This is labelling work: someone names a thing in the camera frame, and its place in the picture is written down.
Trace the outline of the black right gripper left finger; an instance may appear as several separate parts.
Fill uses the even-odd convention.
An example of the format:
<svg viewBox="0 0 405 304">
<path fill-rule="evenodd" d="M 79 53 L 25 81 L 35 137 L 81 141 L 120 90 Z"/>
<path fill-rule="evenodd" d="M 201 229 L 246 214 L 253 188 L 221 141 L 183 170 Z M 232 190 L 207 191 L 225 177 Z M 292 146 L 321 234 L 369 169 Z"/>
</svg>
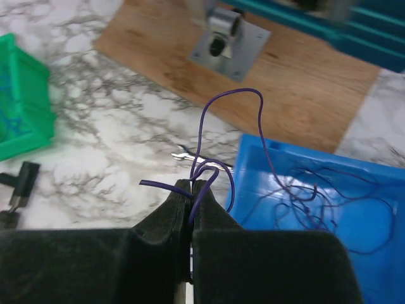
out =
<svg viewBox="0 0 405 304">
<path fill-rule="evenodd" d="M 184 303 L 190 182 L 133 227 L 1 231 L 2 303 Z"/>
</svg>

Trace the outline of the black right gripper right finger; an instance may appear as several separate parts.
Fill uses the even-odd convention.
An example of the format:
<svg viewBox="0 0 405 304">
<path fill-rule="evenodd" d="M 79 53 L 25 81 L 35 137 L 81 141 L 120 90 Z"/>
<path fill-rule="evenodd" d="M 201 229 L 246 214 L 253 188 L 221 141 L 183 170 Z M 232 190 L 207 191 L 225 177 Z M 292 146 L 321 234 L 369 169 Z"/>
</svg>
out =
<svg viewBox="0 0 405 304">
<path fill-rule="evenodd" d="M 249 231 L 215 200 L 208 183 L 194 219 L 195 303 L 362 303 L 346 249 L 320 231 Z"/>
</svg>

